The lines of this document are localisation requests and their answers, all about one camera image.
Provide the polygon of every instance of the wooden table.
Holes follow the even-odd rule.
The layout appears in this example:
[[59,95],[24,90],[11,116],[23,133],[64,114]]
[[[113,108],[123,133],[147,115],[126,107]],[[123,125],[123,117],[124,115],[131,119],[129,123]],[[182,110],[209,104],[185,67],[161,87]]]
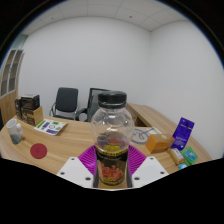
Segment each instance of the wooden table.
[[[127,108],[129,111],[131,110],[132,115],[134,113],[145,125],[156,127],[162,133],[173,134],[176,129],[177,124],[148,106],[129,104]],[[4,126],[0,132],[0,152],[4,159],[30,164],[56,175],[69,157],[78,157],[87,148],[92,146],[94,142],[91,135],[90,123],[49,116],[44,116],[44,118],[64,121],[68,124],[58,135],[52,136],[36,131],[33,126],[18,120],[23,129],[22,141],[14,145],[11,142],[6,126]],[[47,147],[47,155],[42,159],[35,159],[30,154],[31,146],[36,143],[42,143]],[[199,156],[197,163],[212,160],[205,149],[192,137],[190,137],[187,146],[191,146]],[[178,166],[167,152],[150,154],[144,145],[137,145],[135,147],[146,156],[155,156],[169,174],[178,171]],[[127,184],[124,181],[114,188],[120,189],[126,187]],[[110,189],[112,187],[99,183],[99,188]]]

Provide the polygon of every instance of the red lid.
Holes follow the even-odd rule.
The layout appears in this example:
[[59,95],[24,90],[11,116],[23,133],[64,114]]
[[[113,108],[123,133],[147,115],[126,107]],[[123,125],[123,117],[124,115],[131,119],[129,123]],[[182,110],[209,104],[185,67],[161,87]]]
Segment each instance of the red lid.
[[30,153],[35,159],[42,159],[47,154],[45,145],[37,143],[30,148]]

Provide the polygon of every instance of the cardboard box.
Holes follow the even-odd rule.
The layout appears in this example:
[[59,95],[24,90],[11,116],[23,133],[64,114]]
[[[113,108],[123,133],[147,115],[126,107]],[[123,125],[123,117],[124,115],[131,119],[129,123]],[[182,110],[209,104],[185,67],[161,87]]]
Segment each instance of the cardboard box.
[[21,97],[21,107],[28,110],[36,110],[40,107],[40,96],[35,94],[25,94]]
[[151,134],[145,146],[150,152],[164,152],[171,147],[174,140],[170,134]]
[[176,165],[184,163],[185,159],[177,148],[174,149],[169,148],[167,152],[169,153],[173,161],[176,163]]
[[28,110],[21,108],[22,120],[32,126],[37,126],[41,121],[44,120],[42,106],[36,110]]
[[16,116],[17,119],[22,120],[22,113],[21,113],[21,98],[18,97],[15,99],[15,107],[16,107]]

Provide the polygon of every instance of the small bottle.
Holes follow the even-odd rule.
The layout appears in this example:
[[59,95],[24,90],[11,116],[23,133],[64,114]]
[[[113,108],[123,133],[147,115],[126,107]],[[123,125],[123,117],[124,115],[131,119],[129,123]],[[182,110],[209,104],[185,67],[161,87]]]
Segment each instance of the small bottle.
[[127,94],[124,92],[99,93],[99,109],[91,119],[99,179],[110,186],[124,180],[129,143],[134,132],[134,122],[126,110],[126,100]]

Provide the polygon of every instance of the green object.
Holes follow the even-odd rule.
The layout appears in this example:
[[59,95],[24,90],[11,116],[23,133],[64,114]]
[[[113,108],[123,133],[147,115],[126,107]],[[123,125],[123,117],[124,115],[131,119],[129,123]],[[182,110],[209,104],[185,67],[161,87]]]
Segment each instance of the green object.
[[43,120],[39,125],[38,125],[38,127],[37,128],[39,128],[39,127],[41,127],[42,126],[42,124],[45,122],[45,120]]
[[196,161],[198,160],[198,155],[195,153],[195,151],[191,147],[187,147],[180,151],[181,155],[185,159],[185,164],[187,166],[194,165]]

